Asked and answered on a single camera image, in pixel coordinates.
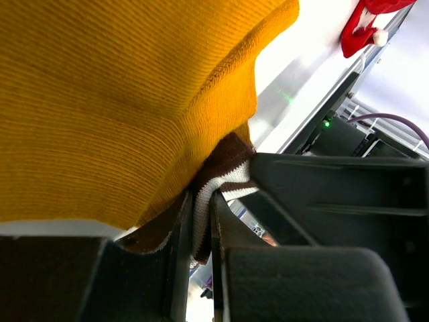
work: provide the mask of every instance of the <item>brown and white striped fabric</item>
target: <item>brown and white striped fabric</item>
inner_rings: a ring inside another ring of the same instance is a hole
[[[192,183],[195,192],[192,256],[197,262],[205,264],[210,255],[208,208],[212,194],[220,189],[230,201],[257,191],[249,175],[249,162],[254,153],[252,145],[230,133],[218,143],[196,175]]]

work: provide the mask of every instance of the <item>yellow fabric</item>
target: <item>yellow fabric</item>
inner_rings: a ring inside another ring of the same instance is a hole
[[[298,0],[3,0],[0,220],[127,229],[255,113],[259,52]]]

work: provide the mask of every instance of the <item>knit sweater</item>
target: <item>knit sweater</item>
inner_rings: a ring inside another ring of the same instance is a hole
[[[249,140],[255,59],[298,0],[2,1],[0,220],[153,219]]]

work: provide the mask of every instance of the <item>purple cable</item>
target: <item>purple cable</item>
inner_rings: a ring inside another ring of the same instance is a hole
[[[359,117],[356,117],[354,119],[350,119],[347,121],[347,123],[356,123],[359,121],[363,121],[364,119],[392,119],[394,121],[398,121],[401,122],[403,124],[405,124],[406,126],[408,126],[410,129],[412,129],[413,131],[416,132],[416,134],[420,137],[420,139],[422,139],[424,145],[429,149],[429,138],[428,136],[422,131],[422,129],[420,129],[416,124],[414,124],[413,122],[411,122],[408,119],[404,119],[403,117],[394,115],[394,114],[386,114],[386,113],[374,113],[374,114],[367,114],[367,115],[362,115]]]

